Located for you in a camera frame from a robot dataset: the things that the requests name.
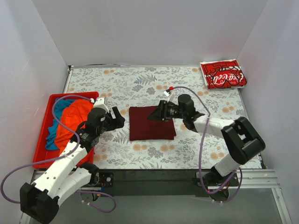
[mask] red tray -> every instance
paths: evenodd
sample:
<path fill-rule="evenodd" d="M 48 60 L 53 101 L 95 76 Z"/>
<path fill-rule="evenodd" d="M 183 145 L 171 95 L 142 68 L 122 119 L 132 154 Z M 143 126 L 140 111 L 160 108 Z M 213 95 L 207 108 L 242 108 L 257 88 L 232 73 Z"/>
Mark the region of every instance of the red tray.
<path fill-rule="evenodd" d="M 66 95 L 80 95 L 87 98 L 94 98 L 96 99 L 99 96 L 98 92 L 78 92 L 78 93 L 66 93 L 66 94 L 53 94 L 49 97 L 47 109 L 45 116 L 43 118 L 43 124 L 41 128 L 41 132 L 39 134 L 37 146 L 36 146 L 36 152 L 34 154 L 33 162 L 39 162 L 42 160 L 48 160 L 59 156 L 59 150 L 47 150 L 46 147 L 46 137 L 49 135 L 48 127 L 53 125 L 53 115 L 52 115 L 52 106 L 55 103 L 56 98 L 60 98 Z M 77 99 L 76 97 L 67 97 L 65 99 Z M 88 158 L 88 162 L 93 163 L 93 154 L 94 154 L 94 148 L 90 150 L 88 155 L 86 156 Z M 39 165 L 34 165 L 33 168 L 35 169 L 41 169 L 41 168 L 49 168 L 52 165 L 53 162 L 47 162 L 42 163 Z"/>

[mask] table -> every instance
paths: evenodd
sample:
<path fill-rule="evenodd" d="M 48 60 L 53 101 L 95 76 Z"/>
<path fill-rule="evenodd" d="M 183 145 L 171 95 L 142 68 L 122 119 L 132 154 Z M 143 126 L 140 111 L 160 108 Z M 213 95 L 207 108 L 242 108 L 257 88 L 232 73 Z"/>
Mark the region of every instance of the table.
<path fill-rule="evenodd" d="M 100 169 L 195 169 L 198 167 L 201 133 L 186 129 L 175 119 L 174 140 L 129 141 L 130 106 L 158 105 L 166 99 L 163 91 L 170 86 L 187 86 L 195 91 L 210 109 L 212 117 L 237 119 L 247 116 L 237 89 L 209 90 L 198 66 L 84 66 L 73 68 L 66 86 L 67 93 L 97 91 L 107 98 L 109 108 L 117 106 L 126 119 L 125 126 L 106 132 L 95 147 L 94 164 Z M 206 113 L 188 90 L 197 111 Z M 223 139 L 206 135 L 202 168 L 211 168 L 228 153 Z M 258 156 L 242 168 L 262 168 Z"/>

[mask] white backdrop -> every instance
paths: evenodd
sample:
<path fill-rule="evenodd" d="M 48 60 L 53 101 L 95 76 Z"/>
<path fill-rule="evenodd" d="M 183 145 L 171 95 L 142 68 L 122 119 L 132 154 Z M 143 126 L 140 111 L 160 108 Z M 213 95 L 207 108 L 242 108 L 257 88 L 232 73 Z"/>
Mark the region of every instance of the white backdrop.
<path fill-rule="evenodd" d="M 62 92 L 67 66 L 31 0 L 0 1 L 0 180 L 32 162 L 50 94 Z M 19 200 L 33 168 L 13 174 L 5 192 Z M 19 204 L 0 196 L 0 223 L 20 221 Z"/>
<path fill-rule="evenodd" d="M 238 61 L 248 85 L 242 91 L 250 121 L 266 143 L 293 223 L 299 223 L 298 95 L 299 2 L 269 0 Z"/>
<path fill-rule="evenodd" d="M 267 0 L 33 0 L 67 65 L 236 58 Z"/>

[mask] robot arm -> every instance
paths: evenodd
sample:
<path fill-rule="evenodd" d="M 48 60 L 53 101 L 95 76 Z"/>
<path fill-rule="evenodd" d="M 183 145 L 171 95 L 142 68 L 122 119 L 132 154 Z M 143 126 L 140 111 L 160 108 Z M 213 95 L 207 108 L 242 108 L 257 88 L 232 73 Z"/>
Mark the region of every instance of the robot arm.
<path fill-rule="evenodd" d="M 171 102 L 170 91 L 164 93 L 168 100 L 161 100 L 158 108 L 148 116 L 148 119 L 168 121 L 171 118 L 183 119 L 185 126 L 194 132 L 203 132 L 208 116 L 196 111 L 190 95 L 178 97 L 178 105 Z M 211 168 L 204 180 L 219 183 L 228 174 L 244 165 L 265 149 L 265 143 L 247 118 L 237 120 L 209 118 L 206 133 L 216 135 L 225 140 L 229 154 Z"/>
<path fill-rule="evenodd" d="M 49 223 L 58 212 L 59 206 L 82 186 L 100 180 L 100 170 L 93 164 L 84 163 L 69 175 L 77 163 L 83 159 L 99 142 L 100 135 L 124 126 L 125 119 L 117 107 L 112 108 L 115 118 L 105 105 L 104 98 L 97 98 L 87 121 L 81 123 L 76 133 L 79 135 L 79 147 L 67 155 L 77 145 L 73 135 L 65 150 L 43 175 L 32 184 L 25 183 L 20 189 L 21 211 L 41 223 Z"/>

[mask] wire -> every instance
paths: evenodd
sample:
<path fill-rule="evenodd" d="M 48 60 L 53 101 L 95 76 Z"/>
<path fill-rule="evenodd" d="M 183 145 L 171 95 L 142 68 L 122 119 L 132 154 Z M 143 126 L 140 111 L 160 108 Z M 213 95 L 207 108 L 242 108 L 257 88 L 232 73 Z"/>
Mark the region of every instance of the wire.
<path fill-rule="evenodd" d="M 190 92 L 192 92 L 196 98 L 201 102 L 201 104 L 204 106 L 205 110 L 207 111 L 208 113 L 208 117 L 206 119 L 206 124 L 205 124 L 205 128 L 204 128 L 204 131 L 202 133 L 202 137 L 201 137 L 201 142 L 200 142 L 200 147 L 199 147 L 199 162 L 198 162 L 198 167 L 199 167 L 199 180 L 200 180 L 200 184 L 203 188 L 203 190 L 209 194 L 209 195 L 212 195 L 212 194 L 216 194 L 218 191 L 220 191 L 221 189 L 223 189 L 223 187 L 229 182 L 229 180 L 233 177 L 233 175 L 236 173 L 236 170 L 234 170 L 230 175 L 229 177 L 225 180 L 225 182 L 223 182 L 222 185 L 220 185 L 219 188 L 217 188 L 216 190 L 213 190 L 213 191 L 209 191 L 206 189 L 205 187 L 205 184 L 204 184 L 204 181 L 203 181 L 203 175 L 202 175 L 202 171 L 201 171 L 201 158 L 202 158 L 202 151 L 203 151 L 203 144 L 204 144 L 204 139 L 205 139 L 205 135 L 206 135 L 206 131 L 207 131 L 207 127 L 208 127 L 208 123 L 209 123 L 209 120 L 210 120 L 210 116 L 211 116 L 211 112 L 209 111 L 209 109 L 206 107 L 206 105 L 203 103 L 203 101 L 201 100 L 201 98 L 191 89 L 189 89 L 188 87 L 185 87 L 185 86 L 176 86 L 174 87 L 173 89 L 187 89 L 189 90 Z M 223 201 L 223 202 L 220 202 L 220 203 L 225 203 L 225 202 L 229 202 L 231 201 L 236 195 L 237 193 L 239 192 L 239 189 L 241 187 L 241 183 L 242 183 L 242 178 L 243 178 L 243 175 L 242 175 L 242 171 L 241 171 L 241 168 L 239 167 L 239 170 L 240 170 L 240 173 L 241 173 L 241 178 L 240 178 L 240 182 L 239 182 L 239 186 L 238 186 L 238 189 L 237 191 L 234 193 L 234 195 L 226 200 L 226 201 Z"/>
<path fill-rule="evenodd" d="M 229 182 L 228 182 L 228 185 L 226 186 L 226 188 L 225 188 L 225 189 L 222 189 L 222 190 L 227 190 L 227 189 L 228 189 L 228 187 L 229 187 Z"/>
<path fill-rule="evenodd" d="M 89 186 L 89 187 L 96 186 L 100 181 L 100 178 L 98 176 L 96 176 L 96 177 L 98 178 L 98 181 L 95 184 L 88 184 L 87 186 Z"/>
<path fill-rule="evenodd" d="M 80 144 L 80 138 L 79 138 L 79 135 L 78 135 L 75 131 L 71 130 L 70 128 L 68 128 L 67 126 L 65 126 L 64 124 L 62 124 L 62 123 L 60 122 L 60 120 L 57 119 L 57 117 L 55 116 L 55 112 L 54 112 L 54 109 L 55 109 L 56 104 L 57 104 L 60 100 L 62 100 L 62 99 L 64 99 L 64 98 L 68 98 L 68 97 L 78 97 L 78 98 L 86 99 L 86 100 L 89 100 L 89 101 L 91 101 L 91 99 L 86 98 L 86 97 L 83 97 L 83 96 L 79 96 L 79 95 L 73 95 L 73 94 L 72 94 L 72 95 L 66 95 L 66 96 L 63 96 L 63 97 L 59 98 L 57 101 L 55 101 L 55 103 L 54 103 L 54 105 L 53 105 L 53 107 L 52 107 L 52 115 L 53 115 L 53 118 L 58 122 L 58 124 L 60 124 L 62 127 L 64 127 L 65 129 L 67 129 L 68 131 L 70 131 L 71 133 L 73 133 L 73 134 L 76 136 L 76 138 L 77 138 L 77 144 L 76 144 L 76 146 L 75 146 L 69 153 L 67 153 L 67 154 L 65 154 L 65 155 L 62 155 L 62 156 L 59 156 L 59 157 L 55 157 L 55 158 L 52 158 L 52 159 L 49 159 L 49 160 L 43 160 L 43 161 L 39 161 L 39 162 L 33 162 L 33 163 L 30 163 L 30 164 L 26 164 L 26 165 L 20 166 L 20 167 L 18 167 L 18 168 L 16 168 L 16 169 L 10 171 L 10 172 L 3 178 L 3 180 L 1 181 L 1 185 L 0 185 L 0 191 L 1 191 L 1 194 L 2 194 L 2 196 L 3 196 L 7 201 L 9 201 L 9 202 L 11 202 L 11 203 L 15 203 L 15 204 L 19 204 L 19 203 L 20 203 L 19 201 L 10 199 L 10 198 L 5 194 L 5 192 L 4 192 L 4 183 L 5 183 L 6 179 L 7 179 L 11 174 L 13 174 L 14 172 L 16 172 L 16 171 L 18 171 L 18 170 L 20 170 L 20 169 L 23 169 L 23 168 L 26 168 L 26 167 L 30 167 L 30 166 L 33 166 L 33 165 L 38 165 L 38 164 L 42 164 L 42 163 L 46 163 L 46 162 L 52 162 L 52 161 L 55 161 L 55 160 L 60 160 L 60 159 L 62 159 L 62 158 L 64 158 L 64 157 L 69 156 L 70 154 L 72 154 L 72 153 L 79 147 L 79 144 Z"/>
<path fill-rule="evenodd" d="M 103 192 L 103 189 L 105 188 L 105 186 L 106 186 L 105 184 L 104 184 L 104 186 L 102 186 L 100 192 Z"/>
<path fill-rule="evenodd" d="M 112 211 L 114 211 L 114 209 L 116 208 L 116 200 L 109 194 L 106 194 L 106 193 L 103 193 L 103 192 L 99 192 L 99 191 L 84 191 L 84 190 L 77 190 L 76 192 L 78 193 L 88 193 L 88 194 L 94 194 L 94 193 L 97 193 L 97 194 L 100 194 L 100 195 L 103 195 L 103 196 L 107 196 L 109 198 L 112 199 L 113 203 L 114 203 L 114 206 L 111 210 L 104 210 L 104 209 L 101 209 L 99 208 L 98 206 L 96 206 L 95 204 L 93 203 L 90 203 L 88 201 L 85 201 L 85 200 L 82 200 L 83 202 L 85 202 L 86 204 L 96 208 L 97 210 L 101 211 L 101 212 L 104 212 L 104 213 L 110 213 Z"/>
<path fill-rule="evenodd" d="M 95 202 L 96 201 L 96 198 L 94 197 L 94 194 L 92 194 L 92 196 L 93 196 L 93 201 Z"/>

